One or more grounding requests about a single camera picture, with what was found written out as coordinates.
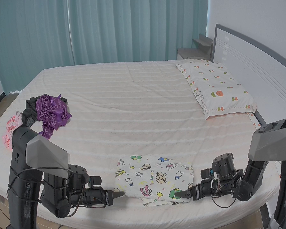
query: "star print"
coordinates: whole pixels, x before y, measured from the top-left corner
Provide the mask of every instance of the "star print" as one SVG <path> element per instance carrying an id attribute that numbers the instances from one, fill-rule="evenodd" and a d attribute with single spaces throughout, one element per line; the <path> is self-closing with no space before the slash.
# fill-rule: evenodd
<path id="1" fill-rule="evenodd" d="M 143 174 L 144 174 L 144 173 L 141 173 L 140 171 L 139 171 L 139 172 L 136 172 L 136 176 L 138 176 L 138 177 L 142 177 Z"/>
<path id="2" fill-rule="evenodd" d="M 159 193 L 157 193 L 157 196 L 158 196 L 158 197 L 162 197 L 163 194 L 162 194 L 161 192 L 159 192 Z"/>

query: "floral pillowcase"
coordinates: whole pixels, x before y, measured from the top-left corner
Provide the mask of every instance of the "floral pillowcase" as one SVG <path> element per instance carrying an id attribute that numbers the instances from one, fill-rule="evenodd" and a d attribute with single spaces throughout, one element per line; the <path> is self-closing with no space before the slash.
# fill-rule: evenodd
<path id="1" fill-rule="evenodd" d="M 253 97 L 233 79 L 224 65 L 201 59 L 176 66 L 190 84 L 206 119 L 215 115 L 256 111 Z"/>

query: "headboard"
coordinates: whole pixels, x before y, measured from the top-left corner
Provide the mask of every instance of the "headboard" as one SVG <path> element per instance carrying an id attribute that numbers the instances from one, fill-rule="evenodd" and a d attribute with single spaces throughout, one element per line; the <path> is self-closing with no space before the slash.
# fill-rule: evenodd
<path id="1" fill-rule="evenodd" d="M 222 63 L 250 92 L 264 125 L 286 118 L 286 59 L 237 31 L 216 24 L 212 62 Z"/>

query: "mattress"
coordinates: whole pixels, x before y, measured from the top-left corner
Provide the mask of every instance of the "mattress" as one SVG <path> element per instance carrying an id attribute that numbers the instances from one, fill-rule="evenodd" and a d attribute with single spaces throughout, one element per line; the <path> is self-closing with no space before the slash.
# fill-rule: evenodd
<path id="1" fill-rule="evenodd" d="M 155 155 L 192 162 L 193 182 L 220 154 L 232 152 L 244 169 L 255 127 L 246 113 L 204 120 L 186 79 L 175 66 L 182 61 L 101 63 L 57 67 L 40 72 L 0 117 L 0 194 L 8 187 L 12 151 L 1 135 L 15 111 L 30 97 L 65 97 L 72 118 L 54 131 L 54 144 L 70 153 L 70 163 L 89 175 L 101 176 L 104 189 L 114 189 L 119 157 Z M 32 126 L 41 131 L 42 123 Z M 216 228 L 255 212 L 279 189 L 273 162 L 254 198 L 219 208 L 210 197 L 185 204 L 145 207 L 139 198 L 122 197 L 105 209 L 79 208 L 75 216 L 58 219 L 42 205 L 38 216 L 74 228 Z M 221 206 L 233 199 L 217 199 Z"/>

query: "purple satin clothing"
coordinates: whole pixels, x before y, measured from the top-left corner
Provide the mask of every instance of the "purple satin clothing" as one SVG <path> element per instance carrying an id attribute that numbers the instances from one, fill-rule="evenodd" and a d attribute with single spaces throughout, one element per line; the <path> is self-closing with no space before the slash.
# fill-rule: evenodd
<path id="1" fill-rule="evenodd" d="M 46 139 L 50 139 L 53 131 L 60 126 L 66 125 L 72 115 L 67 111 L 67 105 L 58 97 L 47 94 L 42 95 L 36 101 L 37 120 L 43 121 L 43 131 L 40 132 Z"/>

